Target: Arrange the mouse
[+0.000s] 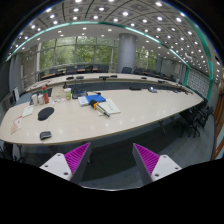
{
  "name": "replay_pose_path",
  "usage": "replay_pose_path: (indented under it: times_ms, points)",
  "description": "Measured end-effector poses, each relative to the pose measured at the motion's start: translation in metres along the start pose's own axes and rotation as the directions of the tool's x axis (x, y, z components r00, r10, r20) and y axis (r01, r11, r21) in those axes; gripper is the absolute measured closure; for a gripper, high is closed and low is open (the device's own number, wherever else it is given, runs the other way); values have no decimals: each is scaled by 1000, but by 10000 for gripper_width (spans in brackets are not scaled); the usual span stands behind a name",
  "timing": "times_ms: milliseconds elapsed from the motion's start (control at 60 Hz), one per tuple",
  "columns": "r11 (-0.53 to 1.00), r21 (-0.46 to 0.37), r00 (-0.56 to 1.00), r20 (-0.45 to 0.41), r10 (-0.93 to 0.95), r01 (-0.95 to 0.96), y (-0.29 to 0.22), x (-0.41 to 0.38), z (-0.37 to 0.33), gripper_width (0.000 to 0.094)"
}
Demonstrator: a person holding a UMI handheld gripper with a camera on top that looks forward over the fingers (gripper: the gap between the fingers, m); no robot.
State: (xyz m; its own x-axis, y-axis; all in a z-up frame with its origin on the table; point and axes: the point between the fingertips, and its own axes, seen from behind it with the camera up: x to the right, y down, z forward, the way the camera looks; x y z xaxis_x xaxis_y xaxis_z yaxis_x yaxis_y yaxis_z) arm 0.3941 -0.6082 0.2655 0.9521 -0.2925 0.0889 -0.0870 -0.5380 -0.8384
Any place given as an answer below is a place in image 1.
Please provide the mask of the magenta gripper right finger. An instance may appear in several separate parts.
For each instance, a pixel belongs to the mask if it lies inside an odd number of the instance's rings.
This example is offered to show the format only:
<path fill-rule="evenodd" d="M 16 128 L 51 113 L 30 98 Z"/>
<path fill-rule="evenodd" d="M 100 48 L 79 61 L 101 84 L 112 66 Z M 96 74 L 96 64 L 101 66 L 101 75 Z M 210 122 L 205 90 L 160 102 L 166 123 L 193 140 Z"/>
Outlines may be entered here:
<path fill-rule="evenodd" d="M 144 185 L 181 170 L 181 167 L 168 155 L 159 156 L 136 143 L 133 144 L 132 154 Z"/>

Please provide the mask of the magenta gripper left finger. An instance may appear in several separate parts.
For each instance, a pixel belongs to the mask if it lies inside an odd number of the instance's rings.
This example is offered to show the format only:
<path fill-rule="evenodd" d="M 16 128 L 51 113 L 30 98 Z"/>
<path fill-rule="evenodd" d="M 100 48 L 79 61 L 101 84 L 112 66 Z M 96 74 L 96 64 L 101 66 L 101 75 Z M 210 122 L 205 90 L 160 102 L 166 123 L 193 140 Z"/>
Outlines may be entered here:
<path fill-rule="evenodd" d="M 90 154 L 91 143 L 86 143 L 66 154 L 55 154 L 41 166 L 41 169 L 73 183 L 79 183 Z"/>

